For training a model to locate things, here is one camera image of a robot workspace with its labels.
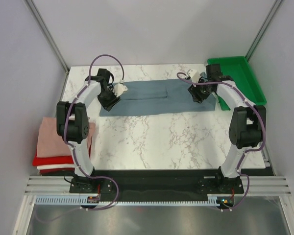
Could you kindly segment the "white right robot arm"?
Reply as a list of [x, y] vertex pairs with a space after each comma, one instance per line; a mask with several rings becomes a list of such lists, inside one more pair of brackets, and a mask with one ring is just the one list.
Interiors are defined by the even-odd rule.
[[210, 94], [215, 94], [232, 111], [228, 131], [231, 147], [220, 167], [223, 176], [214, 181], [217, 191], [227, 192], [232, 188], [231, 178], [241, 174], [246, 153], [256, 151], [258, 144], [264, 142], [266, 109], [250, 101], [231, 76], [223, 75], [219, 64], [207, 65], [206, 77], [196, 70], [189, 70], [186, 79], [191, 83], [188, 91], [193, 102], [202, 103]]

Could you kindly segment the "blue grey t shirt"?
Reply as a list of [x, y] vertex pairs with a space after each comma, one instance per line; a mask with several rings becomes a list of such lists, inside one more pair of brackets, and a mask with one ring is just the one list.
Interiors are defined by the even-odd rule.
[[194, 102], [190, 84], [178, 79], [126, 82], [128, 88], [111, 111], [101, 108], [101, 117], [134, 117], [182, 112], [210, 112], [216, 99], [211, 94], [202, 103]]

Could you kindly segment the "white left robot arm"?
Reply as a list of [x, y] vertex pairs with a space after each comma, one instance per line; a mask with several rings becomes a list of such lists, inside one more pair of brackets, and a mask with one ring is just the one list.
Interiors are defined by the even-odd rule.
[[109, 70], [99, 69], [97, 75], [85, 79], [82, 88], [69, 101], [60, 101], [56, 106], [56, 132], [69, 147], [74, 173], [83, 177], [80, 185], [86, 192], [94, 192], [98, 187], [97, 179], [92, 177], [95, 168], [88, 147], [90, 123], [87, 108], [96, 99], [104, 110], [111, 111], [120, 101], [115, 89], [127, 90], [122, 83], [114, 86], [112, 81], [114, 76]]

